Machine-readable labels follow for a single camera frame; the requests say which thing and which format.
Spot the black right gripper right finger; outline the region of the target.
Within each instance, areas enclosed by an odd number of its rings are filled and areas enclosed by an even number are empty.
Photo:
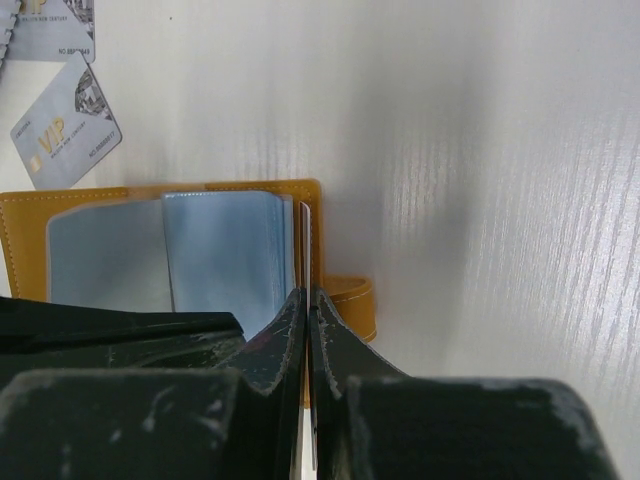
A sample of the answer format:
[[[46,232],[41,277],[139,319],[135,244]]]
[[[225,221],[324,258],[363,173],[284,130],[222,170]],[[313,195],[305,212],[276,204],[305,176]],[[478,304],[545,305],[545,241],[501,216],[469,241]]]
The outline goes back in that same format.
[[[321,479],[614,479],[583,400],[550,379],[417,378],[346,325],[328,294],[309,312]]]

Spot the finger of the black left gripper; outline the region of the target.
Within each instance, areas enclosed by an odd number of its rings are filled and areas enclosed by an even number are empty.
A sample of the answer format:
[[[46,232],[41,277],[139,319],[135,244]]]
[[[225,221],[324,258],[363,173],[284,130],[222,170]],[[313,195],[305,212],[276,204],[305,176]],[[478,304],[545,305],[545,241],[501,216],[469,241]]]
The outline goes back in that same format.
[[[1,368],[205,368],[245,344],[230,313],[134,313],[3,297]]]

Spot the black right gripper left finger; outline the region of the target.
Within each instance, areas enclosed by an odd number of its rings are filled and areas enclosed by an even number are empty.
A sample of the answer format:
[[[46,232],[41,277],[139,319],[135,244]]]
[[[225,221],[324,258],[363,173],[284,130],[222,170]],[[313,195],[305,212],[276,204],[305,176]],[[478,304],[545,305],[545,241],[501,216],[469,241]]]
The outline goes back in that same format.
[[[5,479],[296,479],[304,290],[205,368],[1,368]]]

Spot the silver card black stripe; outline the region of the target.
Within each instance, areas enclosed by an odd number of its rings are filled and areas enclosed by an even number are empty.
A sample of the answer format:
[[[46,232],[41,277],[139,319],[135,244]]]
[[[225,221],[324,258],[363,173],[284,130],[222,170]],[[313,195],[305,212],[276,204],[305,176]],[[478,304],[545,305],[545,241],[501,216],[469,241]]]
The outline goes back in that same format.
[[[301,406],[298,425],[298,453],[296,465],[300,479],[317,478],[317,459],[315,445],[314,411],[311,405],[311,374],[309,359],[309,315],[311,308],[312,287],[312,233],[311,208],[307,203],[299,204],[300,215],[300,286],[304,290],[305,319],[304,319],[304,348],[302,368]]]

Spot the yellow leather card holder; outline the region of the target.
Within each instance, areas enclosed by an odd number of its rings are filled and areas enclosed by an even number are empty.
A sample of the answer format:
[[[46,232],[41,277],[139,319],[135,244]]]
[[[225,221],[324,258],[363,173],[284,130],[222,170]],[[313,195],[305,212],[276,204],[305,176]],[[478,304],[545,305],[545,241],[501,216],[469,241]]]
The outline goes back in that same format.
[[[311,210],[312,279],[324,288],[344,322],[364,341],[377,334],[372,281],[361,276],[325,272],[323,197],[315,179],[169,183],[89,189],[5,192],[1,195],[1,244],[13,297],[46,298],[46,226],[51,218],[74,207],[117,200],[157,199],[168,192],[259,190],[290,195]]]

